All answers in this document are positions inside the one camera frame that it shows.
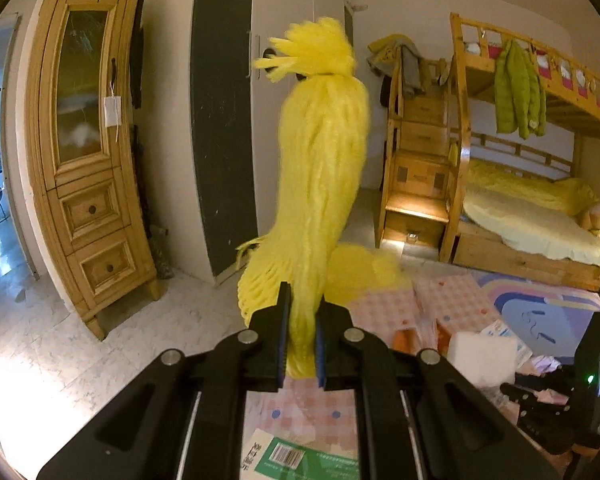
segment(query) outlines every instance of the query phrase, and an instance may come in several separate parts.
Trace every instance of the orange item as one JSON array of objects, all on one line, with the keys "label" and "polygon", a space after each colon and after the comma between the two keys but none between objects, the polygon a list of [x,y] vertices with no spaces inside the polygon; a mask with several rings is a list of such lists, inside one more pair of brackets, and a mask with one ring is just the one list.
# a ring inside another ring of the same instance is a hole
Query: orange item
[{"label": "orange item", "polygon": [[436,329],[438,329],[438,352],[440,352],[440,355],[446,357],[446,354],[449,352],[451,334],[438,320],[436,320]]},{"label": "orange item", "polygon": [[408,328],[407,330],[398,330],[394,335],[394,343],[392,348],[398,352],[404,352],[405,354],[416,355],[420,348],[420,338],[414,328]]}]

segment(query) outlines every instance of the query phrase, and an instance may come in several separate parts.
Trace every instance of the glass cabinet door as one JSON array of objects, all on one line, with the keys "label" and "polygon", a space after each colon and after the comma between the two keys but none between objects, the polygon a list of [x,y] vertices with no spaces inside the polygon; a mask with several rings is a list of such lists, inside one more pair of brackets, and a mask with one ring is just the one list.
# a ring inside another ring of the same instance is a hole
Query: glass cabinet door
[{"label": "glass cabinet door", "polygon": [[125,2],[58,0],[40,87],[40,147],[47,189],[119,164],[116,126],[110,135],[104,98],[120,94],[116,58]]}]

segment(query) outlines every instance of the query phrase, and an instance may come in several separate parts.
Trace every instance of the green jacket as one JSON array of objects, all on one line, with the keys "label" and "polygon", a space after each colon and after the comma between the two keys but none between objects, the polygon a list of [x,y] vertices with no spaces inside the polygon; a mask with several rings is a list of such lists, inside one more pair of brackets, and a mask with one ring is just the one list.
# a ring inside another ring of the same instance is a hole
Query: green jacket
[{"label": "green jacket", "polygon": [[517,41],[509,40],[496,59],[496,130],[510,134],[518,130],[528,139],[544,135],[546,94],[529,54]]}]

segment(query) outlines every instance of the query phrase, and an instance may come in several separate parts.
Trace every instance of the wooden staircase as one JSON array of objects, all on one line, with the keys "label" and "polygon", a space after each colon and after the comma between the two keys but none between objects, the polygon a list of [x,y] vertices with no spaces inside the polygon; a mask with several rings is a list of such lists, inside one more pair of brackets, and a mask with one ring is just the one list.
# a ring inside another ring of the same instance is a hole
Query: wooden staircase
[{"label": "wooden staircase", "polygon": [[400,62],[394,70],[377,246],[387,239],[439,251],[449,222],[448,88],[437,84],[446,62],[428,63],[435,84],[426,95],[409,100],[402,95]]}]

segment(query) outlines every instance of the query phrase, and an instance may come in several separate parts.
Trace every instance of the wooden cabinet leg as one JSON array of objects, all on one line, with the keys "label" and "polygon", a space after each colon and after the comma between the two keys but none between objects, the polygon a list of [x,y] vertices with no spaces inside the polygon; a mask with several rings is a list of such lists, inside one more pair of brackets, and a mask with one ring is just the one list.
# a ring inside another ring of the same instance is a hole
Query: wooden cabinet leg
[{"label": "wooden cabinet leg", "polygon": [[146,282],[146,290],[149,291],[149,296],[154,301],[158,301],[162,295],[162,287],[160,286],[160,281],[157,278],[152,279],[149,282]]},{"label": "wooden cabinet leg", "polygon": [[91,330],[91,332],[93,332],[93,335],[96,336],[100,341],[104,340],[106,334],[104,333],[104,330],[98,323],[97,319],[93,318],[90,321],[87,321],[85,325],[89,330]]}]

